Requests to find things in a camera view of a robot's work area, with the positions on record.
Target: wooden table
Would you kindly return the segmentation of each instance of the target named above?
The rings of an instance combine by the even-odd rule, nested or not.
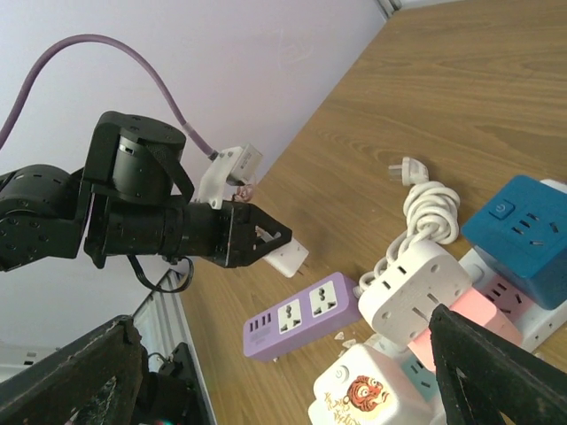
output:
[[[266,262],[199,262],[185,312],[220,424],[307,422],[327,336],[278,362],[243,355],[246,319],[341,271],[358,279],[405,229],[405,155],[462,198],[461,223],[511,177],[567,180],[567,2],[475,0],[399,12],[259,185],[254,202],[311,251],[292,279]],[[447,249],[460,258],[460,238]],[[360,321],[346,338],[364,341]],[[567,370],[567,330],[540,350]]]

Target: purple cable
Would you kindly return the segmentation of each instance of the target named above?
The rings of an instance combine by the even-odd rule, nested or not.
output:
[[[216,156],[217,153],[216,150],[214,150],[211,146],[209,146],[208,143],[205,142],[205,140],[203,140],[203,137],[201,137],[197,133],[197,131],[195,131],[195,128],[193,128],[190,125],[190,123],[187,122],[185,117],[183,117],[183,114],[181,113],[179,106],[177,106],[173,96],[171,96],[171,93],[167,89],[166,83],[163,82],[163,80],[161,80],[161,77],[159,76],[157,71],[153,69],[153,67],[148,63],[148,61],[145,60],[137,51],[128,47],[123,42],[119,42],[118,40],[115,40],[111,37],[107,37],[105,35],[97,35],[97,34],[81,34],[81,35],[73,35],[71,37],[67,37],[53,44],[51,47],[49,47],[49,49],[47,49],[41,55],[41,57],[37,59],[37,61],[32,66],[32,69],[30,69],[29,73],[27,74],[27,77],[24,80],[21,89],[19,90],[18,97],[16,97],[16,102],[14,102],[14,106],[12,107],[12,110],[8,114],[8,118],[6,119],[6,122],[2,126],[2,129],[0,129],[0,150],[4,147],[4,144],[6,143],[8,136],[13,130],[14,125],[16,124],[16,121],[18,120],[18,117],[21,114],[22,109],[24,108],[24,104],[27,101],[29,92],[31,91],[32,86],[34,85],[35,79],[42,71],[43,67],[47,65],[47,63],[50,61],[51,58],[53,58],[57,53],[62,51],[65,47],[69,47],[79,43],[108,44],[109,46],[113,46],[118,50],[122,50],[124,53],[128,54],[131,58],[133,58],[153,78],[153,80],[159,87],[159,91],[161,91],[161,94],[166,99],[167,104],[169,104],[171,111],[174,113],[174,116],[179,121],[179,124],[187,132],[187,134],[193,140],[193,142],[195,142],[197,147],[201,149],[203,153],[205,153],[205,155],[207,155],[210,159],[213,159]]]

